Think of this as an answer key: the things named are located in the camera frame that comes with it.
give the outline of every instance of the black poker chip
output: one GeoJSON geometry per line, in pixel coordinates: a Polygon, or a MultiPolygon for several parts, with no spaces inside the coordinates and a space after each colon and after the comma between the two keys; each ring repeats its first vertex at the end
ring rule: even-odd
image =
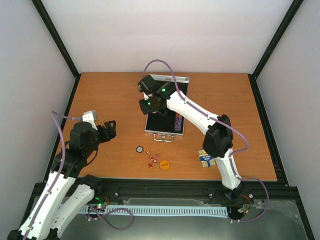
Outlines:
{"type": "Polygon", "coordinates": [[[137,146],[135,150],[137,153],[142,153],[144,151],[144,148],[143,146],[137,146]]]}

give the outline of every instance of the yellow round button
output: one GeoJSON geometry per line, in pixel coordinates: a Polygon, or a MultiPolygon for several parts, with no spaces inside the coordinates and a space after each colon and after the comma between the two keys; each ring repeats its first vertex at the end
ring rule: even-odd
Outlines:
{"type": "Polygon", "coordinates": [[[170,163],[167,160],[162,160],[159,166],[162,170],[167,170],[170,167],[170,163]]]}

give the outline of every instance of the wooden table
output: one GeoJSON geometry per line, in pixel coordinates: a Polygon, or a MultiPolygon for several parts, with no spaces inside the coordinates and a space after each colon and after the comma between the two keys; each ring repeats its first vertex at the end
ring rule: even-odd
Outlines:
{"type": "MultiPolygon", "coordinates": [[[[234,156],[243,178],[257,177],[264,181],[276,181],[276,174],[268,150],[262,124],[252,94],[248,75],[244,73],[177,73],[190,77],[188,97],[217,115],[230,117],[234,128],[244,134],[249,143],[248,151],[234,156]]],[[[99,146],[94,162],[85,167],[80,176],[91,174],[102,178],[139,178],[171,180],[221,180],[217,166],[203,168],[198,150],[202,149],[204,135],[186,120],[184,136],[173,142],[157,142],[153,135],[145,133],[146,116],[138,101],[143,94],[138,91],[140,72],[84,72],[81,75],[69,116],[81,117],[89,110],[96,110],[96,124],[116,121],[116,137],[99,146]],[[162,170],[153,164],[148,155],[137,153],[143,146],[158,159],[168,160],[170,168],[162,170]]],[[[68,120],[64,137],[74,122],[68,120]]],[[[244,141],[234,133],[233,149],[245,147],[244,141]]]]}

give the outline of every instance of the purple cable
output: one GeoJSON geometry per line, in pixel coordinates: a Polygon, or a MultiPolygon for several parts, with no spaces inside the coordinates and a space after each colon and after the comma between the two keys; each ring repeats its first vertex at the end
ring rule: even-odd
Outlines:
{"type": "MultiPolygon", "coordinates": [[[[161,60],[161,59],[155,59],[155,60],[150,61],[150,62],[145,66],[145,68],[144,68],[144,70],[143,70],[142,78],[144,78],[144,76],[145,76],[145,74],[146,74],[146,71],[147,71],[148,67],[150,66],[150,64],[152,64],[152,63],[154,63],[154,62],[160,62],[160,63],[163,63],[164,65],[167,66],[167,68],[170,70],[170,72],[171,72],[171,74],[172,74],[173,81],[174,81],[174,85],[175,85],[175,89],[176,89],[179,97],[180,97],[185,103],[187,103],[190,107],[192,107],[193,109],[195,109],[196,111],[198,111],[199,113],[201,113],[202,115],[204,115],[206,118],[208,118],[209,116],[206,115],[206,114],[205,114],[203,111],[201,111],[199,108],[197,108],[196,106],[192,105],[190,102],[188,102],[188,101],[186,102],[186,101],[185,101],[185,98],[181,95],[181,92],[180,92],[180,90],[179,90],[175,73],[174,73],[173,69],[170,67],[170,65],[169,65],[168,63],[166,63],[165,61],[163,61],[163,60],[161,60]]],[[[226,123],[224,123],[224,122],[222,122],[222,121],[220,121],[220,120],[217,120],[217,119],[215,119],[215,118],[213,118],[213,117],[209,117],[209,119],[215,121],[215,122],[218,123],[218,124],[221,124],[222,126],[230,129],[231,131],[236,132],[236,133],[245,141],[245,144],[246,144],[245,148],[230,152],[230,154],[229,154],[229,161],[230,161],[230,165],[231,165],[231,169],[232,169],[232,171],[233,171],[233,174],[236,176],[237,179],[239,179],[240,181],[257,180],[257,181],[259,181],[259,182],[261,183],[261,185],[262,185],[263,188],[264,188],[264,191],[265,191],[265,194],[266,194],[266,199],[267,199],[267,204],[266,204],[266,207],[265,207],[264,211],[263,211],[260,215],[254,217],[254,218],[252,218],[252,219],[242,220],[241,222],[242,222],[242,223],[248,223],[248,222],[251,222],[251,221],[253,221],[253,220],[256,220],[256,219],[260,218],[262,215],[264,215],[265,212],[267,211],[268,207],[269,207],[269,193],[268,193],[268,190],[267,190],[265,184],[264,184],[261,180],[259,180],[258,178],[256,178],[256,177],[251,177],[251,178],[248,178],[248,179],[241,179],[241,178],[239,178],[239,177],[237,176],[235,167],[234,167],[233,162],[232,162],[232,159],[231,159],[231,156],[232,156],[233,154],[241,153],[241,152],[244,152],[244,151],[248,150],[248,148],[249,148],[249,142],[248,142],[248,140],[246,139],[246,137],[245,137],[244,135],[242,135],[239,131],[237,131],[236,129],[234,129],[232,126],[230,126],[230,125],[228,125],[228,124],[226,124],[226,123]]]]}
{"type": "Polygon", "coordinates": [[[92,218],[92,217],[90,217],[90,213],[94,212],[94,213],[98,216],[99,219],[101,219],[106,225],[108,225],[108,226],[109,226],[110,228],[112,228],[113,230],[118,230],[118,231],[126,230],[126,229],[130,228],[131,225],[134,223],[134,216],[132,215],[132,213],[131,213],[128,209],[126,209],[126,208],[124,208],[124,207],[119,207],[119,208],[113,209],[113,210],[111,210],[111,211],[109,211],[109,212],[107,212],[107,213],[105,213],[105,214],[103,214],[103,215],[100,215],[93,206],[91,206],[91,205],[89,205],[89,204],[87,204],[87,206],[90,208],[90,211],[89,211],[88,214],[87,214],[87,217],[88,217],[89,219],[92,218]],[[109,223],[106,219],[104,219],[105,217],[107,217],[107,216],[109,216],[110,214],[115,213],[115,212],[117,212],[117,211],[125,211],[125,212],[127,212],[127,213],[130,215],[131,221],[130,221],[130,223],[129,223],[127,226],[125,226],[125,227],[123,227],[123,228],[118,228],[118,227],[115,227],[115,226],[111,225],[111,223],[109,223]]]}
{"type": "MultiPolygon", "coordinates": [[[[181,95],[181,92],[179,90],[179,87],[178,87],[178,83],[177,83],[177,79],[176,79],[176,75],[175,75],[175,72],[173,71],[173,69],[170,67],[170,65],[168,63],[166,63],[165,61],[161,60],[161,59],[155,59],[155,60],[152,60],[150,61],[144,68],[143,70],[143,73],[142,73],[142,79],[144,78],[145,74],[146,74],[146,71],[148,69],[148,67],[150,66],[150,64],[154,63],[154,62],[160,62],[160,63],[163,63],[164,65],[167,66],[167,68],[170,70],[171,72],[171,75],[173,77],[173,81],[174,81],[174,85],[175,85],[175,89],[179,95],[179,97],[185,102],[185,98],[181,95]]],[[[205,116],[206,118],[208,118],[209,116],[206,115],[203,111],[201,111],[199,108],[197,108],[196,106],[192,105],[190,102],[186,102],[190,107],[192,107],[194,110],[198,111],[199,113],[201,113],[203,116],[205,116]]],[[[231,157],[233,154],[236,154],[236,153],[241,153],[241,152],[244,152],[246,151],[248,148],[249,148],[249,142],[248,140],[246,139],[246,137],[244,135],[242,135],[239,131],[237,131],[236,129],[234,129],[232,126],[218,120],[218,119],[215,119],[213,117],[209,117],[211,120],[215,121],[216,123],[218,124],[221,124],[222,126],[225,126],[226,128],[230,129],[231,131],[234,131],[236,132],[244,141],[245,141],[245,148],[243,149],[240,149],[240,150],[237,150],[237,151],[232,151],[230,152],[229,154],[229,157],[231,157]]]]}
{"type": "MultiPolygon", "coordinates": [[[[60,164],[60,167],[59,167],[59,169],[58,169],[58,172],[57,172],[57,174],[56,174],[56,176],[55,176],[55,178],[54,178],[51,186],[50,186],[50,187],[48,188],[48,190],[47,190],[48,193],[51,192],[51,190],[54,188],[56,182],[58,181],[58,178],[59,178],[59,176],[60,176],[60,173],[61,173],[61,171],[62,171],[62,169],[63,169],[63,167],[64,167],[65,158],[66,158],[66,145],[65,145],[64,135],[63,135],[63,133],[62,133],[62,129],[61,129],[61,127],[60,127],[57,119],[55,118],[55,115],[58,115],[58,116],[60,116],[60,117],[62,117],[62,118],[65,118],[65,119],[72,119],[72,120],[79,120],[79,119],[80,119],[80,120],[81,120],[81,118],[79,118],[79,117],[64,116],[64,115],[61,115],[61,114],[59,114],[59,113],[57,113],[57,112],[55,112],[55,111],[51,111],[51,116],[52,116],[52,118],[53,118],[53,121],[54,121],[54,124],[55,124],[56,128],[58,129],[59,136],[60,136],[60,142],[61,142],[61,148],[62,148],[62,158],[61,158],[61,164],[60,164]]],[[[39,214],[39,212],[40,212],[40,209],[41,209],[41,207],[44,205],[44,203],[45,203],[48,195],[49,195],[49,194],[44,195],[44,197],[42,198],[40,204],[39,204],[38,207],[36,208],[36,210],[35,210],[35,212],[34,212],[34,215],[33,215],[32,219],[31,219],[31,221],[30,221],[30,224],[29,224],[29,226],[28,226],[29,228],[31,228],[32,225],[35,223],[35,219],[37,218],[37,216],[38,216],[38,214],[39,214]]],[[[22,239],[22,240],[26,240],[26,239],[27,239],[29,232],[30,232],[30,229],[25,232],[25,235],[23,236],[23,239],[22,239]]]]}

